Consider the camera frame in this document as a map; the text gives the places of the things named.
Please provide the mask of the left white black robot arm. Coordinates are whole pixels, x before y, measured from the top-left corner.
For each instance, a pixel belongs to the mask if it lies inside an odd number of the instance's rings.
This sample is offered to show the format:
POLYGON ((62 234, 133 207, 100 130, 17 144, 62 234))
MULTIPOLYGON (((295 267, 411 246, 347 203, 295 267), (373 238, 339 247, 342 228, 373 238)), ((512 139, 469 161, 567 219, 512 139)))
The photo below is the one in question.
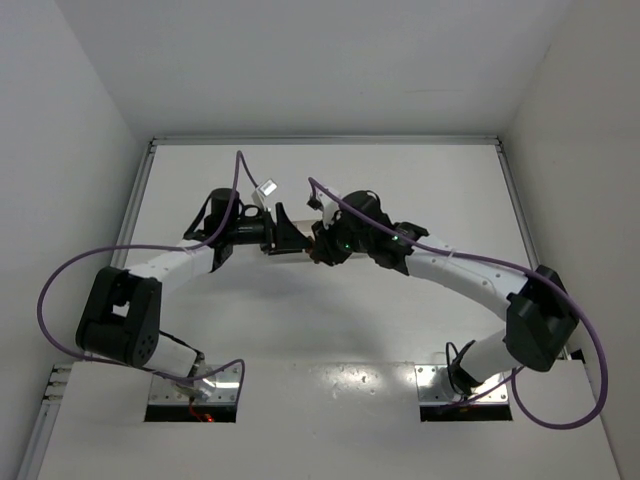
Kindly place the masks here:
POLYGON ((219 269, 236 245, 257 245, 268 255, 299 253, 312 242, 288 218, 245 205, 230 188, 213 190, 176 249, 128 269, 104 267, 96 275, 75 341, 91 354, 134 368, 187 377, 199 350, 160 328, 162 300, 191 280, 219 269))

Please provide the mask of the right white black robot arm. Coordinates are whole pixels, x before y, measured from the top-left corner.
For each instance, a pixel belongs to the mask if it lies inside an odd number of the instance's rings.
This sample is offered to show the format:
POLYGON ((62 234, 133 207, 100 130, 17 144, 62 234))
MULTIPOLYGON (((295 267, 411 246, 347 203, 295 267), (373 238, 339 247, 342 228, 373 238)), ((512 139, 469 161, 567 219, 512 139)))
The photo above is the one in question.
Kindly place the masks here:
POLYGON ((470 396, 493 375, 513 368, 549 371, 578 325, 561 297, 558 274, 548 267, 527 276, 463 259, 426 229, 391 222, 371 191, 340 198, 313 190, 308 204, 322 214, 312 226, 315 262, 336 266, 354 253, 365 254, 382 268, 448 288, 504 321, 503 329, 469 341, 448 361, 440 384, 452 400, 470 396))

